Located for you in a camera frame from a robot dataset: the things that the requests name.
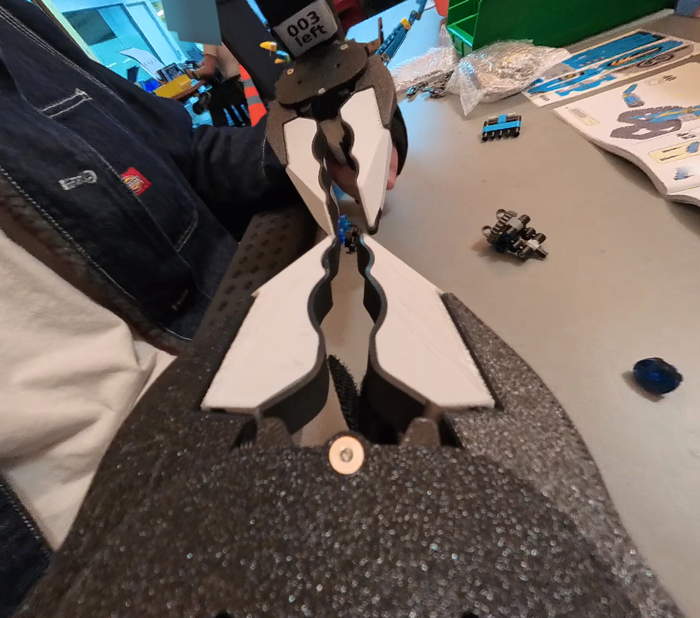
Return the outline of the blue sticker sheet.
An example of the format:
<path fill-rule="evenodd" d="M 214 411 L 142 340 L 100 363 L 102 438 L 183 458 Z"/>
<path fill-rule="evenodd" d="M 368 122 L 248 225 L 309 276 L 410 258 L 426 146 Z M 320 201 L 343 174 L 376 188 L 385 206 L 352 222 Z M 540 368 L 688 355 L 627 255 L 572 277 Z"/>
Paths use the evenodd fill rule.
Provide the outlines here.
<path fill-rule="evenodd" d="M 535 80 L 523 94 L 545 107 L 581 97 L 699 53 L 688 39 L 638 28 L 573 53 Z"/>

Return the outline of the grey gear brick assembly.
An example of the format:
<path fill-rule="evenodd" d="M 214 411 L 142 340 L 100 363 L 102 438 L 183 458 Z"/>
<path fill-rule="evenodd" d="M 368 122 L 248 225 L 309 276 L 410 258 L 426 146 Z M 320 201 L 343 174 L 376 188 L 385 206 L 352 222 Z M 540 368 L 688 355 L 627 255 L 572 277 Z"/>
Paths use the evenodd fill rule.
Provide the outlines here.
<path fill-rule="evenodd" d="M 548 256 L 543 248 L 546 235 L 537 231 L 530 222 L 527 214 L 499 209 L 495 213 L 495 222 L 491 226 L 484 225 L 481 232 L 497 253 L 523 261 L 531 258 L 544 260 Z"/>

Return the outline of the person's left forearm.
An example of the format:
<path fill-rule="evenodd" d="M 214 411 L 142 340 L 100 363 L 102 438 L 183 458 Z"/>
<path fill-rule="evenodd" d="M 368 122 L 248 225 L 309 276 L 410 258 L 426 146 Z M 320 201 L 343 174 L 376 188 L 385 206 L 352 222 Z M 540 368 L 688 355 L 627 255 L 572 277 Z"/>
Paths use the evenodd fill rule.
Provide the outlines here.
<path fill-rule="evenodd" d="M 238 240 L 257 214 L 302 204 L 267 141 L 264 123 L 196 128 L 192 168 L 194 190 Z"/>

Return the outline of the person's denim jacket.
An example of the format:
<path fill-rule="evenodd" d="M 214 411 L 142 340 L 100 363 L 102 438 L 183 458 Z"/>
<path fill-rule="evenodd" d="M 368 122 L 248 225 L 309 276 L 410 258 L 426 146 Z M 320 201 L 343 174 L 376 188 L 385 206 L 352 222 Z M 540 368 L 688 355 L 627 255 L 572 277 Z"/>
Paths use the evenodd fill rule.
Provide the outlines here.
<path fill-rule="evenodd" d="M 31 2 L 1 0 L 1 232 L 174 359 L 240 240 L 193 188 L 195 129 Z M 58 549 L 1 475 L 2 617 Z"/>

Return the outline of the clear plastic parts bag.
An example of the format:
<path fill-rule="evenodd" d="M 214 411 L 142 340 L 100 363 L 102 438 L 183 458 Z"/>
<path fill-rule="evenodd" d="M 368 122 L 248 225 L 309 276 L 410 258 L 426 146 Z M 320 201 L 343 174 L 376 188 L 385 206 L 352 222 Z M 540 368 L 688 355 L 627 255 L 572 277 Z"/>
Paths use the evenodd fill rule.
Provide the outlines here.
<path fill-rule="evenodd" d="M 420 95 L 431 99 L 444 97 L 459 60 L 456 49 L 441 46 L 391 67 L 397 96 L 408 100 Z"/>
<path fill-rule="evenodd" d="M 525 90 L 570 55 L 564 48 L 530 41 L 496 42 L 462 57 L 445 90 L 459 98 L 464 115 L 480 103 L 494 103 Z"/>

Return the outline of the orange white striped cone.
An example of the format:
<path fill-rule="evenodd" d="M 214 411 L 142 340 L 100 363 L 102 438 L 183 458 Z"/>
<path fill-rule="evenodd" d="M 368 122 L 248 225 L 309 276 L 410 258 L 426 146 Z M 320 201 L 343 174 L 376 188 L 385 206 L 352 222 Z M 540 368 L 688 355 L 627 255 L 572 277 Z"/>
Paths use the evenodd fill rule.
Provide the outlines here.
<path fill-rule="evenodd" d="M 244 90 L 244 95 L 246 97 L 246 105 L 249 113 L 250 124 L 252 126 L 258 125 L 267 115 L 267 107 L 264 104 L 258 88 L 253 81 L 250 73 L 247 69 L 240 64 L 240 78 Z"/>

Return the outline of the black background office chair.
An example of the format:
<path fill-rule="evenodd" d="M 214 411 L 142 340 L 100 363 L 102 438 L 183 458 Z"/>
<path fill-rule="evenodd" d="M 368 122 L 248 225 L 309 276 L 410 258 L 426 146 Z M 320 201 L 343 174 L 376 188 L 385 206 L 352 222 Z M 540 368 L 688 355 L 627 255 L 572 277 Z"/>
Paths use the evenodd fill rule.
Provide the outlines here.
<path fill-rule="evenodd" d="M 260 47 L 271 37 L 247 0 L 215 0 L 223 44 L 250 74 L 260 98 L 268 105 L 275 98 L 280 68 Z"/>

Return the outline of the person's white shirt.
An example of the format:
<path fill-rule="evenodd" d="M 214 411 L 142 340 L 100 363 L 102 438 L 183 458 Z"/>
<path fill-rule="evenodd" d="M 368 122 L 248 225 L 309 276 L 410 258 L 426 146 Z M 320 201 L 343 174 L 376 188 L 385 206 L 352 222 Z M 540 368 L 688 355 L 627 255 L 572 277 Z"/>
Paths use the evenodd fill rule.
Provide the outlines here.
<path fill-rule="evenodd" d="M 1 232 L 1 475 L 51 549 L 173 359 Z"/>

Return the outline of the grey desk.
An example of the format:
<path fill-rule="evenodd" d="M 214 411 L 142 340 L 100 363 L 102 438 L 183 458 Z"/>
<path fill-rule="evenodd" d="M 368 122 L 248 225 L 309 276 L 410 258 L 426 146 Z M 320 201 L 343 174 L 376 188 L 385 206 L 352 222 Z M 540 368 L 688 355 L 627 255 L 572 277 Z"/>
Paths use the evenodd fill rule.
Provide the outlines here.
<path fill-rule="evenodd" d="M 622 520 L 688 617 L 699 616 L 699 209 L 662 199 L 554 107 L 523 96 L 401 104 L 409 153 L 376 240 L 455 294 L 544 380 L 582 434 Z M 482 126 L 521 115 L 518 138 Z M 544 260 L 497 253 L 499 209 L 546 235 Z M 684 381 L 635 384 L 661 358 Z"/>

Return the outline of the white background table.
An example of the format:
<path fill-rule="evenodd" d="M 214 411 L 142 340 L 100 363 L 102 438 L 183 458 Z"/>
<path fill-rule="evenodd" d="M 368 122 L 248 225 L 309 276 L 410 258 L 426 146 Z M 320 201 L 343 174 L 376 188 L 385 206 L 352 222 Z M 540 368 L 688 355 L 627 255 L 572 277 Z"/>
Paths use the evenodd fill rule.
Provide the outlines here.
<path fill-rule="evenodd" d="M 408 0 L 397 4 L 382 13 L 370 17 L 350 28 L 347 37 L 360 43 L 371 42 L 378 37 L 378 21 L 382 19 L 383 31 L 388 36 L 400 23 L 403 17 L 408 17 L 413 10 L 415 1 Z M 407 33 L 405 41 L 398 53 L 392 58 L 390 64 L 398 65 L 421 55 L 427 50 L 439 45 L 439 32 L 444 18 L 434 7 L 426 7 L 420 20 L 417 20 Z"/>

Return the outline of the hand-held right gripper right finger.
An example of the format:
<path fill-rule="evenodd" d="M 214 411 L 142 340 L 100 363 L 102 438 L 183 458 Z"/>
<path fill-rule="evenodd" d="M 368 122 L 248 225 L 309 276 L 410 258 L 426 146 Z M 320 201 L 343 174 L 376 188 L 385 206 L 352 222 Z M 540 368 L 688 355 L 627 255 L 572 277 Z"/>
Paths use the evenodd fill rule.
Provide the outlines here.
<path fill-rule="evenodd" d="M 370 236 L 360 239 L 360 270 L 373 321 L 365 377 L 372 408 L 383 417 L 493 409 L 444 292 Z"/>

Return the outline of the cluttered wooden work table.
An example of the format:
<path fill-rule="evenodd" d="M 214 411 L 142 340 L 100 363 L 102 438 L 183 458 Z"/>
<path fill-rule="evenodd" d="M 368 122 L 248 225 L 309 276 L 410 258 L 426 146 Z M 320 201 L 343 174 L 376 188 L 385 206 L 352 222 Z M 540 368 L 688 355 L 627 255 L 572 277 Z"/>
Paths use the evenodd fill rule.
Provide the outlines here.
<path fill-rule="evenodd" d="M 156 96 L 182 103 L 196 96 L 206 85 L 205 80 L 190 77 L 177 63 L 159 69 L 156 80 L 159 83 L 153 90 Z"/>

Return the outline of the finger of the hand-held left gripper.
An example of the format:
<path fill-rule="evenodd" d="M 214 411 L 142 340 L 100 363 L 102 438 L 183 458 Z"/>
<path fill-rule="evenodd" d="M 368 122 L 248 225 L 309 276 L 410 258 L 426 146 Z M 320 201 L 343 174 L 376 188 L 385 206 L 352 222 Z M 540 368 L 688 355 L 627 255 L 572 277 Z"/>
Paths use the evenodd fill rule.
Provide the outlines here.
<path fill-rule="evenodd" d="M 317 224 L 334 236 L 338 205 L 320 140 L 319 124 L 313 119 L 296 118 L 284 125 L 286 172 Z"/>
<path fill-rule="evenodd" d="M 351 137 L 348 156 L 355 167 L 365 226 L 368 233 L 375 234 L 386 200 L 393 145 L 374 89 L 353 93 L 340 109 L 340 120 Z"/>

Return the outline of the instruction booklet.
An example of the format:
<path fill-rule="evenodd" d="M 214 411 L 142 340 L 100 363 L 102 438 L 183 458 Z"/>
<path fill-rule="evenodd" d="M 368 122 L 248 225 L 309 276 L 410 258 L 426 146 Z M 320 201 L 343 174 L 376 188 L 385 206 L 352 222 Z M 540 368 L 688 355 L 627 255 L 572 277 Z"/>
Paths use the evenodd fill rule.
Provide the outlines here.
<path fill-rule="evenodd" d="M 635 165 L 668 201 L 699 206 L 699 62 L 581 97 L 555 114 Z"/>

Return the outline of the black blue brick assembly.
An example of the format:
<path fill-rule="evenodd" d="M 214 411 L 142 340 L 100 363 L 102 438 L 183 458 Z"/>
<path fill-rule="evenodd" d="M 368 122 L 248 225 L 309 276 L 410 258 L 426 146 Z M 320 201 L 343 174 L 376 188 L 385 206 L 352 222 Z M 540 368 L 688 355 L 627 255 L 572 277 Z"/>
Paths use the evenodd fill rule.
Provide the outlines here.
<path fill-rule="evenodd" d="M 481 141 L 518 138 L 521 133 L 521 120 L 521 115 L 498 115 L 487 119 L 482 126 Z"/>

